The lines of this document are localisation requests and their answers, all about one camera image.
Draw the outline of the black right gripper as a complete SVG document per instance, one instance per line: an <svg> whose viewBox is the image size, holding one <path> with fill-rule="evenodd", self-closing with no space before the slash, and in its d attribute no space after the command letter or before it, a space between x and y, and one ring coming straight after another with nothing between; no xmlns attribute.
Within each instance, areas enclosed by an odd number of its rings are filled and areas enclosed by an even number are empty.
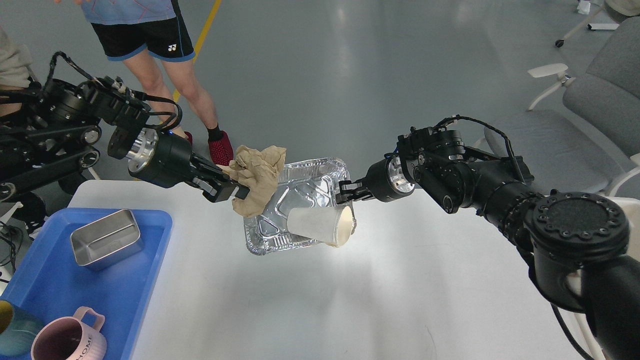
<svg viewBox="0 0 640 360"><path fill-rule="evenodd" d="M349 202L377 199L388 203L406 198L413 194L414 190L414 183L407 180L403 173L400 157L389 155L372 164L361 180L356 182L340 181L339 191L341 193L336 194L335 202L336 205L343 205Z"/></svg>

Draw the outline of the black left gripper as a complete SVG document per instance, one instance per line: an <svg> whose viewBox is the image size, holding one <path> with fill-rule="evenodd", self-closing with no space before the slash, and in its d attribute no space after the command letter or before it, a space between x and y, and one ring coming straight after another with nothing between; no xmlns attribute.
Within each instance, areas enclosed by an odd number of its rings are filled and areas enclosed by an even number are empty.
<svg viewBox="0 0 640 360"><path fill-rule="evenodd" d="M178 183L201 189L211 203L246 199L247 186L233 180L220 166L193 152L190 142L174 133L142 130L126 154L128 173L138 180L168 189Z"/></svg>

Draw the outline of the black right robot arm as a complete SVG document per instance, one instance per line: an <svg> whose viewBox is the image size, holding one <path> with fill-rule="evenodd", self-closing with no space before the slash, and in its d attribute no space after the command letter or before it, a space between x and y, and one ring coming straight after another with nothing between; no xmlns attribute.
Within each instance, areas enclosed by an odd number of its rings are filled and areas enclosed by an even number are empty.
<svg viewBox="0 0 640 360"><path fill-rule="evenodd" d="M371 165L365 177L339 182L336 203L391 202L419 187L447 214L475 208L512 243L538 292L559 309L583 313L590 332L612 360L639 358L638 260L627 253L631 224L611 199L582 191L531 187L533 175L505 133L507 155L466 146L448 125L400 135L397 147Z"/></svg>

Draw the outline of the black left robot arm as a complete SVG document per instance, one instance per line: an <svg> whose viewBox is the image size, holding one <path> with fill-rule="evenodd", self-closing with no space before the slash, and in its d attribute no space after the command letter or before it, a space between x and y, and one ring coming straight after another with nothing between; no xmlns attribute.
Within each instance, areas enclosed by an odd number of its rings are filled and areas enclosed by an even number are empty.
<svg viewBox="0 0 640 360"><path fill-rule="evenodd" d="M3 105L22 105L1 118L2 201L92 168L101 123L114 127L107 154L127 160L133 178L165 189L185 183L212 203L249 194L174 134L183 112L172 99L135 91L119 77L89 75L62 51L49 66L43 85L1 91Z"/></svg>

